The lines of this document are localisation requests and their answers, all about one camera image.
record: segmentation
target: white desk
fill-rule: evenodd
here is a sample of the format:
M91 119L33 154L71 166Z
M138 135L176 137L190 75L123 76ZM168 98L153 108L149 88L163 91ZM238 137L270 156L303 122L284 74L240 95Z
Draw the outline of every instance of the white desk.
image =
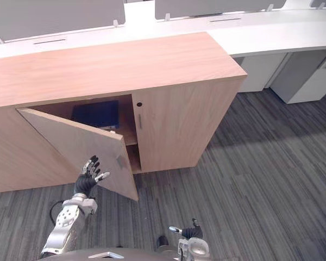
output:
M154 1L128 3L124 5L123 26L6 42L0 44L0 58L207 31L232 57L246 57L243 64L249 79L242 91L259 91L287 52L326 49L326 9L309 8L309 3L310 0L287 0L282 9L271 12L238 12L167 22L155 19Z

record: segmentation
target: black cable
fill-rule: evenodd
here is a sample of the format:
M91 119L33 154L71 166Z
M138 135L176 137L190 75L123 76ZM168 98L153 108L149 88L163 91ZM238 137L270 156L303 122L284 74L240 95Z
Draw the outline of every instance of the black cable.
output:
M60 200L60 201L57 201L56 203L54 203L53 204L53 206L49 209L49 218L51 219L51 222L52 222L52 224L55 226L55 221L54 221L54 219L53 219L53 217L52 217L52 210L53 210L53 208L57 205L57 204L59 204L59 203L63 203L64 202L64 200Z

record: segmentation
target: robotic arm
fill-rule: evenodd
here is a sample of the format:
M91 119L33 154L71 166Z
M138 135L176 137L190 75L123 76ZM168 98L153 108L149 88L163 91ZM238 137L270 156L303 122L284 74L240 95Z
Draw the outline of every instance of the robotic arm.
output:
M96 156L90 158L83 166L80 176L75 182L72 199L63 202L55 227L49 235L40 258L62 254L75 249L78 233L83 229L85 219L97 211L97 203L88 198L92 188L110 173L100 173Z
M170 231L184 237L179 240L178 251L174 247L171 248L173 255L169 254L171 251L169 249L161 254L113 247L74 251L77 237L85 225L86 218L97 211L98 205L94 199L89 198L90 192L99 181L110 175L109 172L99 174L101 171L98 167L96 156L90 158L83 166L75 182L74 195L70 200L62 203L62 211L57 216L55 227L43 247L40 259L46 258L46 261L96 261L104 258L130 261L211 261L208 243L203 240L202 229L195 219L193 219L194 228L169 228Z

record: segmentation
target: gray partition panel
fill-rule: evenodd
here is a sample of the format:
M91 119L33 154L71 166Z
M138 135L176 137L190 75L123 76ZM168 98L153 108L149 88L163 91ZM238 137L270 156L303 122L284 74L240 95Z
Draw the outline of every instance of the gray partition panel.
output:
M322 3L325 3L325 7L326 7L326 0L313 0L310 3L310 7L319 7Z
M155 17L164 19L167 13L171 18L219 14L233 11L258 11L282 8L286 0L155 0Z
M123 0L0 0L3 41L124 24Z

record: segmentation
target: cabinet top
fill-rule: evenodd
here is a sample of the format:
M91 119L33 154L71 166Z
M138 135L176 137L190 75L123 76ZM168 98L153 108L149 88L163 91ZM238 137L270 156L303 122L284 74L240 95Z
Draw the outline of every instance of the cabinet top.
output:
M207 33L33 53L0 59L0 107L245 75Z

